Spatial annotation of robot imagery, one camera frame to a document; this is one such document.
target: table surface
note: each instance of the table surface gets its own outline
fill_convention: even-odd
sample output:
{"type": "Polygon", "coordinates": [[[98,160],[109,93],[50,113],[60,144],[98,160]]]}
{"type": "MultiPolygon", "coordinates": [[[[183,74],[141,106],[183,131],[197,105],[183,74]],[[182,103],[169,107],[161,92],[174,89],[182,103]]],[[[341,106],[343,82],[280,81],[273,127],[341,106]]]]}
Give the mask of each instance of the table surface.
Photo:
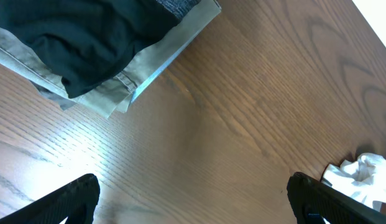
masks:
{"type": "Polygon", "coordinates": [[[0,218],[94,173],[96,223],[296,223],[292,173],[386,158],[386,49],[353,2],[219,3],[127,114],[62,111],[0,65],[0,218]]]}

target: beige fabric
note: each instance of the beige fabric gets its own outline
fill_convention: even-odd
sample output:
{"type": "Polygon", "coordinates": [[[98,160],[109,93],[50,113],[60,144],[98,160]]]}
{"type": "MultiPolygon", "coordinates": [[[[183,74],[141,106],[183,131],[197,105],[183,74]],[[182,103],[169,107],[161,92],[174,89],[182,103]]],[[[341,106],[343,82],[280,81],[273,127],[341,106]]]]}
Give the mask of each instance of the beige fabric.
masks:
{"type": "MultiPolygon", "coordinates": [[[[71,99],[108,118],[117,109],[125,113],[134,100],[221,11],[214,0],[201,0],[165,37],[138,52],[128,66],[94,90],[71,99]]],[[[64,97],[61,77],[50,72],[32,49],[0,28],[0,63],[34,83],[64,97]]]]}

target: wooden table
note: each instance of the wooden table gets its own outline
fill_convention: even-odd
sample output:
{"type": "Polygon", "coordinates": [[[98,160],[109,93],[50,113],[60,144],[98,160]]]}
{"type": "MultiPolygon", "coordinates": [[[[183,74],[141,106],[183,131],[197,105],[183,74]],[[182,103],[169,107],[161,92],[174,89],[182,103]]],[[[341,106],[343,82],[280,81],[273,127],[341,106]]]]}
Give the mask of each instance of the wooden table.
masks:
{"type": "Polygon", "coordinates": [[[386,158],[386,49],[350,0],[219,2],[108,120],[0,65],[0,218],[91,172],[96,223],[296,223],[292,173],[386,158]]]}

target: gray fabric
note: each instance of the gray fabric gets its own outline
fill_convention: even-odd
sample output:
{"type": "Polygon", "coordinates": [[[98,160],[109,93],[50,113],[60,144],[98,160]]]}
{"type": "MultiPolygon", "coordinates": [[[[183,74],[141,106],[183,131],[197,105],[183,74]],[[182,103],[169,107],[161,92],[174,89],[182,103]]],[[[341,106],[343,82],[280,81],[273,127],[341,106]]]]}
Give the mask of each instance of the gray fabric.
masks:
{"type": "Polygon", "coordinates": [[[181,20],[187,12],[200,3],[200,1],[201,0],[157,0],[157,2],[175,15],[178,20],[181,20]]]}
{"type": "Polygon", "coordinates": [[[61,96],[57,95],[56,93],[53,93],[52,91],[34,83],[34,82],[31,82],[31,84],[38,90],[38,92],[43,97],[45,97],[48,100],[52,100],[52,101],[56,102],[62,110],[67,110],[68,108],[70,108],[76,104],[75,102],[72,102],[71,100],[66,99],[64,97],[61,97],[61,96]]]}

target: black plastic part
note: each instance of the black plastic part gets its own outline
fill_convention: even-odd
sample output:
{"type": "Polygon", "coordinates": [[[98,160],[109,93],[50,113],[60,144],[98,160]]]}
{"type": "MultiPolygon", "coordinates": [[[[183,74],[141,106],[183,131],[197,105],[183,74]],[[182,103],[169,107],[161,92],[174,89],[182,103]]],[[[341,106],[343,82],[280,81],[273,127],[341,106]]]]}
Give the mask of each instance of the black plastic part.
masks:
{"type": "Polygon", "coordinates": [[[359,203],[302,172],[290,177],[288,199],[298,224],[384,224],[386,216],[359,203]]]}
{"type": "Polygon", "coordinates": [[[0,219],[0,224],[90,224],[100,195],[98,179],[86,174],[30,205],[0,219]]]}

